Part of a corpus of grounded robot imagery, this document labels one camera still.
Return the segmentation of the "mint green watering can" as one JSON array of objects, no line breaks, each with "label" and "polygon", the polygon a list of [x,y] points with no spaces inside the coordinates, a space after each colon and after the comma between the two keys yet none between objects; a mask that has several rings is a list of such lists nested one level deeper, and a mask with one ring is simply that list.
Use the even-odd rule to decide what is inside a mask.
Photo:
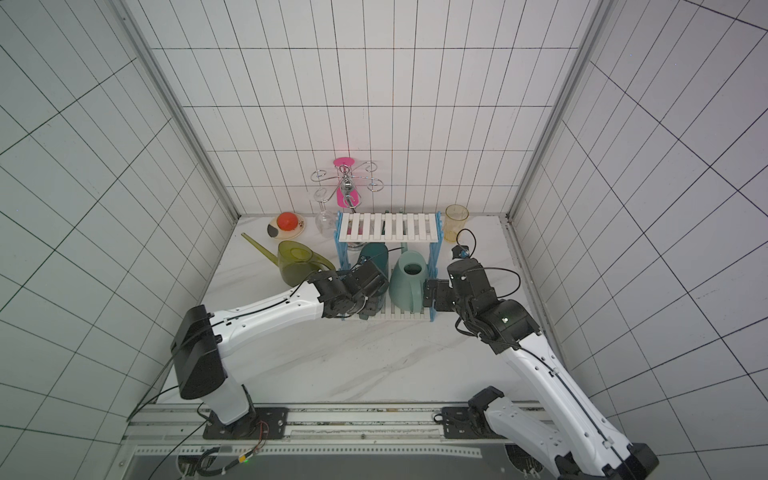
[{"label": "mint green watering can", "polygon": [[428,269],[423,255],[411,250],[403,252],[390,277],[392,303],[403,312],[421,313],[427,278]]}]

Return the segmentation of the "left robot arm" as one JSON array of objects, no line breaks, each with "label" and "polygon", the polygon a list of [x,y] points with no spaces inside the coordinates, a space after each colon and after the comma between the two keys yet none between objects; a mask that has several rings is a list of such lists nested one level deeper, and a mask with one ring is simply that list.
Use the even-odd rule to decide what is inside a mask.
[{"label": "left robot arm", "polygon": [[242,307],[189,309],[171,344],[171,360],[180,398],[210,410],[203,436],[251,439],[269,422],[253,405],[244,370],[227,363],[230,356],[292,325],[357,315],[376,305],[388,285],[387,274],[367,260],[349,270],[313,271],[293,289]]}]

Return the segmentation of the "olive green watering can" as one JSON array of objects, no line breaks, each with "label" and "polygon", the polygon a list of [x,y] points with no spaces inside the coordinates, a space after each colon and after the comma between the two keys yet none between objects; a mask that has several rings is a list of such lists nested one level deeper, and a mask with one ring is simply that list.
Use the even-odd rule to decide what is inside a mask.
[{"label": "olive green watering can", "polygon": [[278,244],[277,253],[274,254],[246,233],[242,233],[241,236],[277,266],[282,280],[290,287],[298,286],[314,272],[336,269],[330,260],[300,242],[281,241]]}]

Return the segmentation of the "dark teal watering can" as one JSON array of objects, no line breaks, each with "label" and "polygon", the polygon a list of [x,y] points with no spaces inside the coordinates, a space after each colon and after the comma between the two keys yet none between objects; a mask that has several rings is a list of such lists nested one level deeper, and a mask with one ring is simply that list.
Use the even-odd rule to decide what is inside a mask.
[{"label": "dark teal watering can", "polygon": [[361,250],[357,263],[362,265],[372,261],[375,266],[384,274],[389,270],[389,249],[385,243],[370,242]]}]

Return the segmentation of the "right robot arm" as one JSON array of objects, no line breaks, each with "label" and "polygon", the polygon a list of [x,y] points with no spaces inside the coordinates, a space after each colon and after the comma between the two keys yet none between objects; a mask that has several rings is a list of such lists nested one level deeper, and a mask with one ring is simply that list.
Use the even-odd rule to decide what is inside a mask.
[{"label": "right robot arm", "polygon": [[424,304],[457,314],[455,327],[479,339],[526,382],[550,423],[518,407],[489,386],[467,402],[467,412],[443,424],[479,437],[511,441],[558,479],[646,479],[660,461],[650,446],[630,441],[592,403],[561,364],[543,330],[521,303],[497,295],[486,268],[471,258],[448,267],[445,280],[429,279]]}]

